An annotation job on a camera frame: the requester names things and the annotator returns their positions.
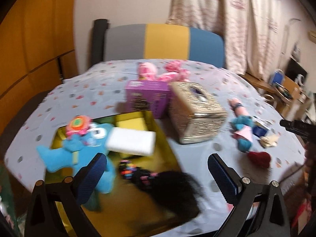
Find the purple box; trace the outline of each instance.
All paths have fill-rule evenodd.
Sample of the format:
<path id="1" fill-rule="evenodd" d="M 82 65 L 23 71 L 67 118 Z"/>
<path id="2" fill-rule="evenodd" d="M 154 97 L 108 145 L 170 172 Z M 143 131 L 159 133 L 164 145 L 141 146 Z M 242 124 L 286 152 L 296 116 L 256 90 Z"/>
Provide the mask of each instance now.
<path id="1" fill-rule="evenodd" d="M 167 82 L 132 80 L 125 90 L 127 112 L 151 110 L 155 119 L 163 116 L 170 97 Z"/>

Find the blue gripper pad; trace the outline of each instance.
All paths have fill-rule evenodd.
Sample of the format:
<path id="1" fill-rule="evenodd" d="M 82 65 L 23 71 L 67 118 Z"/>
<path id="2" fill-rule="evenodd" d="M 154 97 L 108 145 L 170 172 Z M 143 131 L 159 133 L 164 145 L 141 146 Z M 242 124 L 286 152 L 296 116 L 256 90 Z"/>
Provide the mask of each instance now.
<path id="1" fill-rule="evenodd" d="M 87 166 L 74 176 L 72 191 L 78 205 L 85 204 L 106 170 L 106 156 L 97 153 Z"/>
<path id="2" fill-rule="evenodd" d="M 210 155 L 207 165 L 226 202 L 235 206 L 242 188 L 239 175 L 218 154 Z"/>

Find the curtain floral pattern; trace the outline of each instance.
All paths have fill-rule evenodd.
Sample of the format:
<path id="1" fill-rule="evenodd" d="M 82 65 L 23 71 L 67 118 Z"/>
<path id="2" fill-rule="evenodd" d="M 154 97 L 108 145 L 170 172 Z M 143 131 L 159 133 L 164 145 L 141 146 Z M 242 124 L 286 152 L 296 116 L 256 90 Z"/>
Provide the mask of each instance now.
<path id="1" fill-rule="evenodd" d="M 280 0 L 173 0 L 167 23 L 219 34 L 227 69 L 267 81 L 277 67 L 280 6 Z"/>

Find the metal screw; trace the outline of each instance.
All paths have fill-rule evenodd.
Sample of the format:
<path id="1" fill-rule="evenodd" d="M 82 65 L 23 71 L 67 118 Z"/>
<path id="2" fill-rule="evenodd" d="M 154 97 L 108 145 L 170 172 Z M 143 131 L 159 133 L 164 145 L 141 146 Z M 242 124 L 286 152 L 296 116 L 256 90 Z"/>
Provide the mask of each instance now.
<path id="1" fill-rule="evenodd" d="M 65 182 L 65 183 L 71 183 L 71 182 L 72 182 L 72 177 L 71 177 L 71 176 L 67 176 L 67 177 L 64 179 L 64 182 Z"/>
<path id="2" fill-rule="evenodd" d="M 274 187 L 278 187 L 278 186 L 279 186 L 279 183 L 278 183 L 277 181 L 272 181 L 272 185 L 273 185 Z"/>
<path id="3" fill-rule="evenodd" d="M 44 183 L 43 180 L 38 180 L 38 181 L 35 183 L 35 185 L 36 185 L 36 186 L 41 186 L 43 183 Z"/>
<path id="4" fill-rule="evenodd" d="M 248 177 L 244 177 L 242 179 L 242 181 L 245 183 L 245 184 L 249 184 L 250 183 L 250 179 Z"/>

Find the white wall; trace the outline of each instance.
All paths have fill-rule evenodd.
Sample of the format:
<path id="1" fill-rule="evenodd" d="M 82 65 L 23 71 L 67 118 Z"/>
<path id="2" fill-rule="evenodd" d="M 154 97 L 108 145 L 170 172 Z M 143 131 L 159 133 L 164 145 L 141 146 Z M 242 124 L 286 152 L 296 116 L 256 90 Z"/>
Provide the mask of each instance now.
<path id="1" fill-rule="evenodd" d="M 306 87 L 312 91 L 316 92 L 316 44 L 308 39 L 308 31 L 316 30 L 315 25 L 309 18 L 304 7 L 300 4 L 298 0 L 281 0 L 281 21 L 282 24 L 279 28 L 281 31 L 281 36 L 283 35 L 284 26 L 288 23 L 291 18 L 297 18 L 302 20 L 297 21 L 290 26 L 290 36 L 287 46 L 287 52 L 281 61 L 281 69 L 285 69 L 289 61 L 290 54 L 293 50 L 294 43 L 299 40 L 299 48 L 301 49 L 301 66 L 308 72 L 308 79 L 306 82 Z M 281 54 L 281 47 L 277 49 L 277 56 Z"/>
<path id="2" fill-rule="evenodd" d="M 79 73 L 88 68 L 90 35 L 93 21 L 110 20 L 111 27 L 165 23 L 171 0 L 75 0 L 74 38 Z"/>

